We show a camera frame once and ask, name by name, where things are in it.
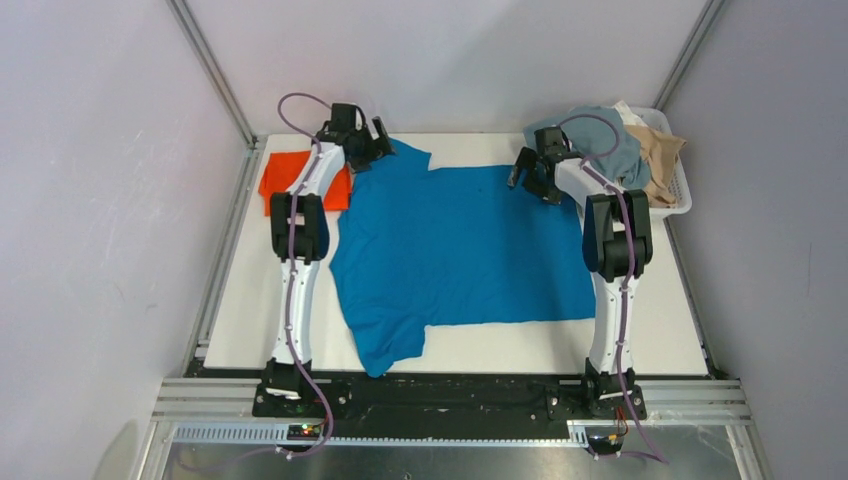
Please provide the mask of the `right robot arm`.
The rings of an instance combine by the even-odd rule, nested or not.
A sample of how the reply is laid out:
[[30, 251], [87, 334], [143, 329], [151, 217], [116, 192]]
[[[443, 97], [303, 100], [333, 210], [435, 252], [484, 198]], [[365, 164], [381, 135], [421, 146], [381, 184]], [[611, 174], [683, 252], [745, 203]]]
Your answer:
[[635, 292], [653, 257], [649, 202], [604, 177], [558, 126], [538, 129], [507, 184], [550, 204], [569, 196], [583, 211], [582, 255], [596, 289], [594, 336], [581, 379], [581, 404], [598, 418], [636, 394], [630, 349]]

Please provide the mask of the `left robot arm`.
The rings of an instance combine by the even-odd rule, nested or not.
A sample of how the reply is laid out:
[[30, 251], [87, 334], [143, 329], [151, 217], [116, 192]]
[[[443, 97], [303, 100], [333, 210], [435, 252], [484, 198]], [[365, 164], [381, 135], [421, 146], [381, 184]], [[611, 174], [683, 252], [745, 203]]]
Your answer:
[[292, 416], [308, 413], [315, 403], [309, 384], [312, 297], [321, 261], [330, 247], [326, 198], [342, 174], [360, 173], [395, 153], [382, 120], [371, 122], [357, 104], [333, 103], [330, 117], [309, 136], [308, 157], [285, 189], [268, 188], [271, 249], [280, 261], [280, 318], [270, 359], [260, 386]]

